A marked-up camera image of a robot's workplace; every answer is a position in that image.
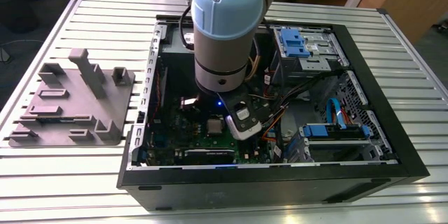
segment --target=black cable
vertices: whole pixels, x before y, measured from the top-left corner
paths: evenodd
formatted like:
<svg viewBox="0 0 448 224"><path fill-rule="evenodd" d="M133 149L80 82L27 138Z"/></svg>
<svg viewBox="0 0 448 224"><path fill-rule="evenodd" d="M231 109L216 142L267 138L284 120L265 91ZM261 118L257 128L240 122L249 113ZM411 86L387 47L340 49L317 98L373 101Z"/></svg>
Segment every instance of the black cable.
<svg viewBox="0 0 448 224"><path fill-rule="evenodd" d="M300 85L297 85L296 87L293 87L288 93L284 95L284 97L281 98L280 104L277 105L277 109L281 108L281 105L284 105L285 103L289 102L291 98L295 98L297 95L300 95L303 92L305 92L307 90L309 90L313 85L320 81L324 80L327 77L331 76L339 76L345 72L345 69L337 69L335 71L331 72L321 72L320 74L317 74L313 78L311 78L307 82L301 83Z"/></svg>
<svg viewBox="0 0 448 224"><path fill-rule="evenodd" d="M183 13L183 15L180 16L180 19L179 19L180 40L181 40L181 43L184 44L185 48L195 51L195 45L187 43L187 41L185 41L184 28L183 28L184 19L185 19L185 16L187 16L189 10L191 10L191 5L184 10L184 13Z"/></svg>
<svg viewBox="0 0 448 224"><path fill-rule="evenodd" d="M276 137L276 145L281 151L280 163L283 163L285 146L284 146L283 136L281 136L281 119L279 119L277 124L275 125L275 137Z"/></svg>
<svg viewBox="0 0 448 224"><path fill-rule="evenodd" d="M273 39L273 45L275 45L275 50L276 50L276 55L277 55L277 59L279 59L279 66L280 66L280 90L279 90L279 94L277 94L277 98L276 98L276 101L275 101L275 104L279 102L280 98L281 98L281 95L283 95L283 91L284 91L284 88L285 88L285 79L284 79L284 67L283 67L283 63L281 63L281 51L280 51L280 47L279 47L279 44L276 42L276 39L275 39L275 34L273 34L273 30L268 24L268 21L265 20L265 18L263 18L263 23L264 23L264 26L268 30L268 33L269 35L272 36L272 39Z"/></svg>
<svg viewBox="0 0 448 224"><path fill-rule="evenodd" d="M257 55L261 56L261 54L260 54L261 53L261 51L260 51L260 45L259 45L259 42L255 39L255 37L253 37L253 45L255 45L255 51L256 51Z"/></svg>

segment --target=label on motherboard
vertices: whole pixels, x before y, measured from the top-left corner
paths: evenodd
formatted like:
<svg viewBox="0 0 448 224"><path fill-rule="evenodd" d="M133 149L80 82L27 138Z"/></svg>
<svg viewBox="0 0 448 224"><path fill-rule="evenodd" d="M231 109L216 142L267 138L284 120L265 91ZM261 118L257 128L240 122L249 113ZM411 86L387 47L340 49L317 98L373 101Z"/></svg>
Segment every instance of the label on motherboard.
<svg viewBox="0 0 448 224"><path fill-rule="evenodd" d="M195 44L195 34L189 33L184 35L188 44Z"/></svg>
<svg viewBox="0 0 448 224"><path fill-rule="evenodd" d="M279 146L273 147L273 152L279 157L281 157L281 150L280 150Z"/></svg>
<svg viewBox="0 0 448 224"><path fill-rule="evenodd" d="M271 76L268 76L267 74L264 75L264 84L265 85L271 84Z"/></svg>

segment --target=workpiece holder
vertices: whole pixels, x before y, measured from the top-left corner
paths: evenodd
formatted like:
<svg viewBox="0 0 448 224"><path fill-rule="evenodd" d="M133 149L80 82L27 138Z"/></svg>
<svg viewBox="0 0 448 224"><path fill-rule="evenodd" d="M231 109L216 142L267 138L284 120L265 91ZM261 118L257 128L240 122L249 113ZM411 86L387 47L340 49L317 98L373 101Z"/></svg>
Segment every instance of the workpiece holder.
<svg viewBox="0 0 448 224"><path fill-rule="evenodd" d="M68 59L77 69L45 63L43 79L11 146L117 145L128 110L135 74L124 67L101 70L87 49L73 48Z"/></svg>

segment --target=white sticker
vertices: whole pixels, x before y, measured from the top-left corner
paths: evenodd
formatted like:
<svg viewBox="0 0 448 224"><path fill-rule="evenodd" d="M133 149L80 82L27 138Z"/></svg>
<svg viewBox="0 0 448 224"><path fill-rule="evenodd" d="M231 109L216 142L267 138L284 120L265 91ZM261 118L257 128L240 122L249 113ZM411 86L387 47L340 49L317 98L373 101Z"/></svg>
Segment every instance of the white sticker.
<svg viewBox="0 0 448 224"><path fill-rule="evenodd" d="M195 44L195 34L185 34L184 38L188 44Z"/></svg>
<svg viewBox="0 0 448 224"><path fill-rule="evenodd" d="M273 147L273 152L279 157L281 157L281 150L280 150L279 146Z"/></svg>
<svg viewBox="0 0 448 224"><path fill-rule="evenodd" d="M308 50L317 50L317 46L316 45L307 45L307 49Z"/></svg>
<svg viewBox="0 0 448 224"><path fill-rule="evenodd" d="M271 76L268 76L267 74L264 75L264 84L265 85L271 84Z"/></svg>

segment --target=white desk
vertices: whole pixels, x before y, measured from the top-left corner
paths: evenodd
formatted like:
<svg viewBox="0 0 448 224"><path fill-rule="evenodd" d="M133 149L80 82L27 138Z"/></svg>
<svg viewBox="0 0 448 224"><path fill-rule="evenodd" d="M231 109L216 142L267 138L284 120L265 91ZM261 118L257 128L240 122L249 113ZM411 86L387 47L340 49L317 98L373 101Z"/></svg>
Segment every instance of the white desk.
<svg viewBox="0 0 448 224"><path fill-rule="evenodd" d="M136 72L144 81L157 14L180 15L184 0L71 0L0 113L0 139L29 104L44 62L76 68L73 47L88 48L101 69ZM435 223L448 222L447 90L392 21L373 9L275 3L268 20L345 25L388 97L431 176L351 203L148 213L116 189L123 145L11 148L0 142L0 222L51 220L99 223ZM132 96L127 121L136 119Z"/></svg>

